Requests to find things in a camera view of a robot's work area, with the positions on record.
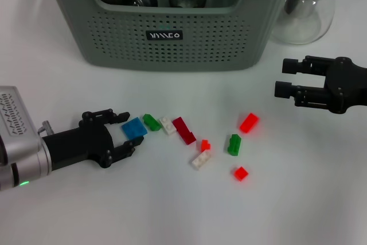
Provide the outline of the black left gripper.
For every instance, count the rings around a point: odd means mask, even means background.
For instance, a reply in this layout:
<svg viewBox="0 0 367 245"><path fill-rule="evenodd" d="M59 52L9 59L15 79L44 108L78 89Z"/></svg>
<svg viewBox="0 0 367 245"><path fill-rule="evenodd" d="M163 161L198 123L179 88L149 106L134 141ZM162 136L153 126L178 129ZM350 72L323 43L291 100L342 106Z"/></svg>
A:
<svg viewBox="0 0 367 245"><path fill-rule="evenodd" d="M106 124L126 122L129 112L116 114L112 109L82 114L75 129L43 137L51 160L52 170L58 170L81 161L95 161L102 168L131 157L144 136L136 137L115 147Z"/></svg>

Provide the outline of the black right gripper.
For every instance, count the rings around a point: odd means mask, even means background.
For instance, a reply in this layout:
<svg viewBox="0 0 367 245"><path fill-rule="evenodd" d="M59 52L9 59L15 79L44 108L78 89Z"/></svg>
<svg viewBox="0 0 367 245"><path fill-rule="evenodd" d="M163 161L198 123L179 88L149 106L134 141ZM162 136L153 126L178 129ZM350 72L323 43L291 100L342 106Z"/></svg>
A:
<svg viewBox="0 0 367 245"><path fill-rule="evenodd" d="M297 107L344 114L350 107L366 106L366 68L355 65L350 58L306 56L301 62L297 59L284 59L282 72L326 76L327 89L275 82L274 96L284 99L293 97Z"/></svg>

